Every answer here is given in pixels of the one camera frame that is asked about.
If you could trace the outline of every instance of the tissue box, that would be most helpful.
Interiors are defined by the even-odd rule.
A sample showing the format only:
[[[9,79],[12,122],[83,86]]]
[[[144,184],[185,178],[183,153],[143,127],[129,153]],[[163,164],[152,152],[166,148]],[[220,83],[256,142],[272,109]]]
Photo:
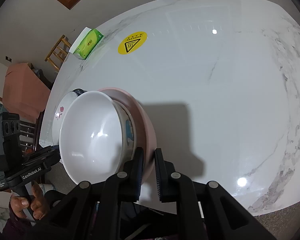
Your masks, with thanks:
[[[85,27],[69,49],[69,52],[78,59],[86,59],[102,37],[103,35],[97,29],[92,30]]]

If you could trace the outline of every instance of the human hand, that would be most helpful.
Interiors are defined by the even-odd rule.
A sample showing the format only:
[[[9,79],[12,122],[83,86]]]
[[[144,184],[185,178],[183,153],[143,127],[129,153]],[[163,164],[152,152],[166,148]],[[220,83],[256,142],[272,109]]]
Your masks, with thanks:
[[[32,194],[34,199],[31,202],[31,209],[33,210],[33,217],[41,220],[49,211],[49,205],[46,199],[43,197],[42,190],[37,182],[32,185]],[[29,202],[25,197],[13,196],[10,200],[11,208],[14,214],[18,218],[26,218],[23,209],[29,207]]]

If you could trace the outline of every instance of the yellow warning sticker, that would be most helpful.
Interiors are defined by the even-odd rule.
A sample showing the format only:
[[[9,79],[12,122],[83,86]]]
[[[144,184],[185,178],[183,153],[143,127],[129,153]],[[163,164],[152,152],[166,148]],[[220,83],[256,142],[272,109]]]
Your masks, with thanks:
[[[126,37],[119,45],[118,52],[120,54],[129,54],[136,49],[140,48],[141,45],[146,41],[147,34],[145,32],[137,32]]]

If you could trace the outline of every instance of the handle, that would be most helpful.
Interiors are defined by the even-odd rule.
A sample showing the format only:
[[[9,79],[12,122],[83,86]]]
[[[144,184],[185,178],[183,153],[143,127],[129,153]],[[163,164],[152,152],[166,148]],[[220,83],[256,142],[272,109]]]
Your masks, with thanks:
[[[20,197],[25,197],[28,202],[29,202],[29,207],[27,209],[24,209],[23,212],[25,213],[25,215],[27,216],[27,218],[30,221],[35,221],[35,218],[33,217],[33,210],[30,207],[31,204],[31,197],[26,189],[26,186],[21,186],[17,189],[14,189],[13,192],[17,193]]]

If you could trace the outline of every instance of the screw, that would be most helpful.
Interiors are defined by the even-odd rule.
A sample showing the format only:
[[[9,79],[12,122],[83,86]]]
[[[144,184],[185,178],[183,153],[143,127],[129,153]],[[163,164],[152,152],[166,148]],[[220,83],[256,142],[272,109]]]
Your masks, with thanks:
[[[181,174],[179,172],[173,172],[171,173],[171,177],[174,179],[179,179],[181,177]]]
[[[218,182],[212,180],[208,183],[209,187],[211,188],[217,188],[219,186]]]
[[[124,171],[120,171],[120,172],[117,173],[117,176],[119,178],[123,179],[123,178],[127,177],[127,173],[124,172]]]
[[[89,185],[90,185],[90,183],[88,181],[82,181],[82,182],[80,182],[79,187],[87,188],[87,187],[89,187]]]

